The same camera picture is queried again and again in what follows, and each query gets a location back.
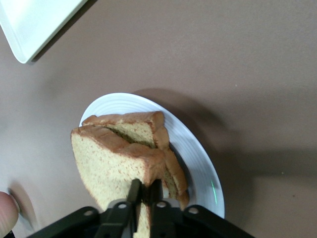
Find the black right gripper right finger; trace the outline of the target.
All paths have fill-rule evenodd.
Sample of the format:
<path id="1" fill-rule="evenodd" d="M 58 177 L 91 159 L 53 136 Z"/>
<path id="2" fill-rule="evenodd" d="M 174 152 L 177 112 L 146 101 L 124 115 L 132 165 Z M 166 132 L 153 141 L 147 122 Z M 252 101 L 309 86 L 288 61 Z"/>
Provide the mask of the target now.
<path id="1" fill-rule="evenodd" d="M 178 238 L 179 224 L 183 221 L 179 202 L 163 198 L 162 183 L 155 180 L 149 187 L 151 206 L 150 238 Z"/>

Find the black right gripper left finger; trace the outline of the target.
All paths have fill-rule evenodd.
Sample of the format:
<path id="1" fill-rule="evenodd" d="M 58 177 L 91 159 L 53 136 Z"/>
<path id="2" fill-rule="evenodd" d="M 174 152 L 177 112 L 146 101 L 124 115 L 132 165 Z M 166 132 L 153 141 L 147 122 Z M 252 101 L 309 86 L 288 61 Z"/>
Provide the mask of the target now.
<path id="1" fill-rule="evenodd" d="M 94 238 L 133 238 L 137 230 L 142 200 L 142 183 L 134 179 L 126 198 L 112 201 L 100 214 Z"/>

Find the plain brown bread slice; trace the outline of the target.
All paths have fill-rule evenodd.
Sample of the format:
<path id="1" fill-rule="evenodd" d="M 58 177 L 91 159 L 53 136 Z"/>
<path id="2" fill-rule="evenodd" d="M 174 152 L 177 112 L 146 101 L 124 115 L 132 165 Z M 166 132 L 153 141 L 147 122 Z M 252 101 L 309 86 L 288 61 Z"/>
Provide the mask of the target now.
<path id="1" fill-rule="evenodd" d="M 71 144 L 81 180 L 103 210 L 127 197 L 132 180 L 139 179 L 147 188 L 164 177 L 165 155 L 160 149 L 129 143 L 105 127 L 77 127 Z"/>

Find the white round plate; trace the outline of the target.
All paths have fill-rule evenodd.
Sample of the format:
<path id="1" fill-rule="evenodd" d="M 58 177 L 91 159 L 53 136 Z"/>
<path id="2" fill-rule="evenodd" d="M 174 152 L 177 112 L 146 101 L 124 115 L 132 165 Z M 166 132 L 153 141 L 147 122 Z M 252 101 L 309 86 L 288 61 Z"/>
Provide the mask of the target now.
<path id="1" fill-rule="evenodd" d="M 189 183 L 190 205 L 201 205 L 225 217 L 225 203 L 215 167 L 195 135 L 174 114 L 158 103 L 129 93 L 111 93 L 95 99 L 84 111 L 80 121 L 91 115 L 126 114 L 161 111 L 169 134 L 172 151 L 183 167 Z"/>

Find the bread slice under egg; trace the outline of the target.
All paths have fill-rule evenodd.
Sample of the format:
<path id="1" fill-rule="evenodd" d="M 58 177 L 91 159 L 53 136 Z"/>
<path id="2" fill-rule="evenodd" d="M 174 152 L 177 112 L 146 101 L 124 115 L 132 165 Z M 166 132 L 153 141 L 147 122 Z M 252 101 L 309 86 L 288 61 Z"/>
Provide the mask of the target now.
<path id="1" fill-rule="evenodd" d="M 139 143 L 157 148 L 165 154 L 166 172 L 164 181 L 168 189 L 168 197 L 177 199 L 181 209 L 189 204 L 188 183 L 184 171 L 174 152 L 170 148 L 169 134 L 164 125 L 163 112 L 92 115 L 82 125 L 98 125 L 106 127 L 131 143 Z"/>

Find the cream bear print tray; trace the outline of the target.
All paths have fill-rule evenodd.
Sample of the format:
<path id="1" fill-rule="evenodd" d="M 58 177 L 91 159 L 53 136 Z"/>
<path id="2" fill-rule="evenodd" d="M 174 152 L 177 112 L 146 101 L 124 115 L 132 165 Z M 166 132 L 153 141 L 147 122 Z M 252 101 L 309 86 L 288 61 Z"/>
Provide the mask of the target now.
<path id="1" fill-rule="evenodd" d="M 20 63 L 29 63 L 88 0 L 0 0 L 0 26 Z"/>

